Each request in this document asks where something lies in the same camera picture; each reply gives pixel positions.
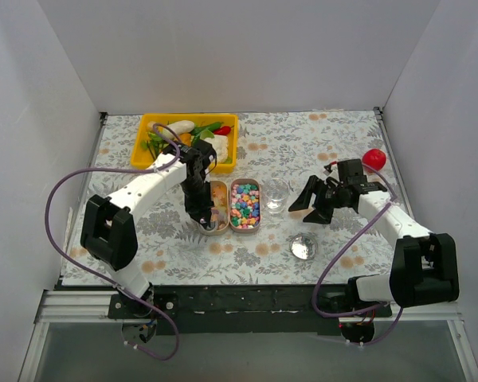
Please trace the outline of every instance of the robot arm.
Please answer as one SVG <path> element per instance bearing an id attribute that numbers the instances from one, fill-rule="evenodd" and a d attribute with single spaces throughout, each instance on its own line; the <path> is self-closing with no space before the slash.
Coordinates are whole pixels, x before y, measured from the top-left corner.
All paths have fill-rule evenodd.
<path id="1" fill-rule="evenodd" d="M 326 167 L 331 174 L 325 181 L 310 177 L 288 210 L 306 209 L 315 194 L 314 211 L 303 222 L 329 224 L 334 209 L 345 207 L 368 220 L 375 218 L 390 201 L 387 189 L 368 182 L 359 159 L 338 162 L 337 166 L 338 173 Z M 432 233 L 396 205 L 374 226 L 394 249 L 391 272 L 349 279 L 347 292 L 353 306 L 379 301 L 410 307 L 458 298 L 456 250 L 450 235 Z"/>
<path id="2" fill-rule="evenodd" d="M 104 264 L 112 279 L 138 298 L 148 299 L 151 291 L 134 259 L 138 250 L 135 224 L 166 191 L 180 184 L 191 219 L 205 229 L 213 228 L 214 203 L 206 170 L 216 152 L 202 140 L 194 147 L 179 143 L 179 148 L 180 158 L 167 169 L 140 175 L 107 197 L 94 195 L 87 202 L 80 238 L 82 247 Z M 168 146 L 150 168 L 154 170 L 172 161 L 174 156 L 174 147 Z"/>

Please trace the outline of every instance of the gray floor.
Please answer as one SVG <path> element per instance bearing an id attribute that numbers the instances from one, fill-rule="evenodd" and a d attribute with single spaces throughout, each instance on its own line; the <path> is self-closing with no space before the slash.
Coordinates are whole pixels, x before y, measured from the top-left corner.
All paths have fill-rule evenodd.
<path id="1" fill-rule="evenodd" d="M 464 380 L 446 322 L 400 322 L 384 342 L 366 349 L 311 333 L 184 335 L 179 354 L 165 363 L 125 347 L 120 328 L 51 324 L 36 381 Z M 150 343 L 167 353 L 173 340 Z"/>

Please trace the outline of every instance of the container of colorful candy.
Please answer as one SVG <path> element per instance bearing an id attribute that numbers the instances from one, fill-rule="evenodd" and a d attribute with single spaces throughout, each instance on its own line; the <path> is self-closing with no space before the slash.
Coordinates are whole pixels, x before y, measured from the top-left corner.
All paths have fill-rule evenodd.
<path id="1" fill-rule="evenodd" d="M 229 226 L 229 190 L 222 181 L 210 181 L 210 192 L 214 202 L 211 220 L 216 222 L 216 229 L 206 231 L 200 224 L 195 224 L 204 235 L 221 235 Z"/>
<path id="2" fill-rule="evenodd" d="M 261 186 L 255 179 L 236 179 L 230 185 L 230 227 L 254 233 L 261 225 Z"/>

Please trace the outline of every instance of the tomato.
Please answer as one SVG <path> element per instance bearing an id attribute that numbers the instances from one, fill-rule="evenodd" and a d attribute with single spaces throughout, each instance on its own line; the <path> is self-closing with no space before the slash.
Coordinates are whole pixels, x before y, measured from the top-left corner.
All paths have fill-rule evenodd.
<path id="1" fill-rule="evenodd" d="M 368 150 L 366 154 L 363 155 L 362 162 L 373 169 L 380 171 L 386 164 L 386 154 L 380 149 Z"/>
<path id="2" fill-rule="evenodd" d="M 214 131 L 214 135 L 228 135 L 230 131 L 232 131 L 230 126 L 222 126 Z"/>

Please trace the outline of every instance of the clear plastic cup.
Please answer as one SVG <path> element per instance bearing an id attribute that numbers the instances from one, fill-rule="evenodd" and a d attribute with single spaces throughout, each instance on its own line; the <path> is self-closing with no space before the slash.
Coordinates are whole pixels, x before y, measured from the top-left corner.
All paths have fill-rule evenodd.
<path id="1" fill-rule="evenodd" d="M 262 185 L 264 210 L 269 213 L 280 213 L 287 205 L 289 195 L 288 183 L 281 178 L 268 179 Z"/>

